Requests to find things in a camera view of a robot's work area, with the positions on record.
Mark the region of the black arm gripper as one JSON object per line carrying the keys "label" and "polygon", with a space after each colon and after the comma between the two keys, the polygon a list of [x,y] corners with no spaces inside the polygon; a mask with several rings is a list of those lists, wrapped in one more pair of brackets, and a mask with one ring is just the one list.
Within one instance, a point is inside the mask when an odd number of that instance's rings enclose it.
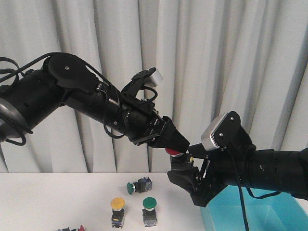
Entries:
{"label": "black arm gripper", "polygon": [[144,112],[127,105],[120,107],[120,137],[124,136],[135,145],[146,143],[177,152],[186,152],[190,145],[169,117],[161,117],[155,110]]}
{"label": "black arm gripper", "polygon": [[247,132],[240,127],[227,145],[206,151],[201,143],[188,148],[193,158],[204,159],[205,177],[199,186],[199,169],[171,170],[169,181],[191,193],[195,205],[206,207],[228,185],[251,187],[249,180],[249,158],[256,150]]}

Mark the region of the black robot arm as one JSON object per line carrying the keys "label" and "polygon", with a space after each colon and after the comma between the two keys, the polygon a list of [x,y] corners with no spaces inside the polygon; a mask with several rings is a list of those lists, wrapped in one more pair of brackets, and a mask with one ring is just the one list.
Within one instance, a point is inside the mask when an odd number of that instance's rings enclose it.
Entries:
{"label": "black robot arm", "polygon": [[204,158],[202,168],[171,170],[170,182],[187,191],[196,206],[205,207],[228,185],[289,193],[308,198],[308,150],[257,150],[241,128],[228,146],[206,151],[201,144],[189,153]]}
{"label": "black robot arm", "polygon": [[118,90],[102,74],[79,57],[61,52],[39,58],[42,68],[31,64],[2,69],[0,87],[0,140],[22,146],[26,134],[61,106],[85,114],[103,124],[114,139],[128,137],[135,145],[164,148],[171,155],[185,153],[189,142],[172,120],[159,116],[154,100],[140,100],[140,90],[158,94],[154,87],[162,79],[156,68],[138,72]]}

